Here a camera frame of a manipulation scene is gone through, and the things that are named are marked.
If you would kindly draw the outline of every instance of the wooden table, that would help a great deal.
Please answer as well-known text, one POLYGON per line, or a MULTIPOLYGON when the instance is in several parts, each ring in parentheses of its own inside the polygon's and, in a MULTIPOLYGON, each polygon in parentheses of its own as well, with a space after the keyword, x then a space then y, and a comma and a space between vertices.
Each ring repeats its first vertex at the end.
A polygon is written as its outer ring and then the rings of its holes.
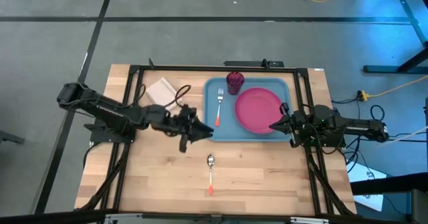
MULTIPOLYGON (((123 99, 129 65, 113 64, 104 95, 123 99)), ((315 104, 331 107, 324 70, 309 69, 315 104)), ((203 118, 203 86, 212 77, 227 72, 144 71, 143 83, 150 86, 161 77, 178 90, 192 85, 183 103, 196 107, 203 118)), ((292 106, 297 108, 292 74, 244 73, 246 77, 278 77, 290 89, 292 106)), ((306 93, 303 88, 304 102, 306 93)), ((140 105, 152 104, 143 96, 140 105)), ((179 108, 172 109, 178 113, 179 108)), ((112 144, 103 143, 88 155, 76 199, 76 207, 86 204, 105 179, 112 144)), ((328 180, 336 194, 356 212, 354 199, 340 153, 325 156, 328 180)), ((113 183, 108 207, 112 206, 113 183)), ((326 212, 324 193, 318 183, 321 208, 326 212)), ((308 167, 303 148, 288 142, 212 142, 200 140, 179 152, 179 137, 169 138, 149 128, 137 131, 131 145, 120 200, 121 211, 157 213, 222 213, 234 215, 314 215, 308 167), (208 195, 208 154, 214 154, 214 195, 208 195)))

